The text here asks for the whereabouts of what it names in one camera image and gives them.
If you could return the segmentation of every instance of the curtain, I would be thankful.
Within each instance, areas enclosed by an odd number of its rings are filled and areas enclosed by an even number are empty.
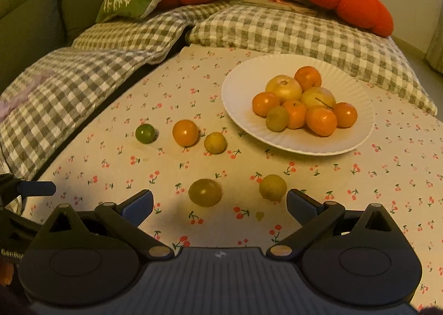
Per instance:
[[[436,31],[427,49],[426,60],[435,70],[443,73],[443,7],[440,11],[440,19]]]

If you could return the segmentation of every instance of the fruit stem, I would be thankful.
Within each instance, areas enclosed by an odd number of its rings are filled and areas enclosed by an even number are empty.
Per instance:
[[[325,103],[324,101],[321,101],[319,98],[315,98],[316,100],[320,101],[320,103],[322,103],[325,107],[327,107],[328,109],[333,109],[332,107],[330,107],[329,105],[327,105],[327,103]]]

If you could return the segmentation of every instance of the paper plate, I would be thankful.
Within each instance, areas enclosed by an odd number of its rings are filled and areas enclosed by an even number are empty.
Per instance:
[[[338,128],[329,137],[319,137],[305,129],[272,132],[265,119],[252,111],[252,99],[265,91],[276,75],[294,76],[302,66],[313,66],[322,75],[322,87],[330,90],[337,102],[352,104],[357,122],[348,129]],[[324,61],[302,55],[264,55],[240,64],[226,77],[221,99],[231,119],[245,132],[276,148],[314,156],[330,156],[354,150],[368,139],[375,114],[364,88],[353,77]]]

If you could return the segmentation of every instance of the yellow fruit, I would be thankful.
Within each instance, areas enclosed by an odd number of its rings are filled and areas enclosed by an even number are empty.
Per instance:
[[[324,106],[325,108],[333,108],[335,106],[334,95],[325,88],[310,88],[306,90],[300,101],[306,106],[306,109],[313,106]]]
[[[259,191],[267,200],[280,201],[286,194],[287,185],[280,176],[271,174],[261,180]]]
[[[205,149],[211,154],[221,154],[226,150],[228,145],[221,132],[211,132],[203,144],[205,145]]]
[[[298,81],[286,75],[277,75],[269,80],[266,91],[276,94],[280,98],[280,104],[287,100],[299,100],[303,92]]]
[[[214,180],[200,179],[189,187],[188,196],[194,204],[210,207],[222,199],[222,190]]]
[[[266,127],[275,132],[283,131],[289,123],[289,112],[283,106],[276,106],[268,111]]]

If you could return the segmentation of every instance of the checkered quilt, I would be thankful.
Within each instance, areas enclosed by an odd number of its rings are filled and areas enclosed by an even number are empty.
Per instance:
[[[96,24],[71,47],[39,59],[0,95],[0,100],[9,101],[43,71],[55,73],[0,124],[4,168],[30,180],[134,71],[162,62],[187,26],[227,6],[227,1],[219,1],[180,7],[140,21]]]
[[[322,19],[249,5],[232,5],[198,23],[188,42],[326,61],[436,115],[437,107],[391,38]]]

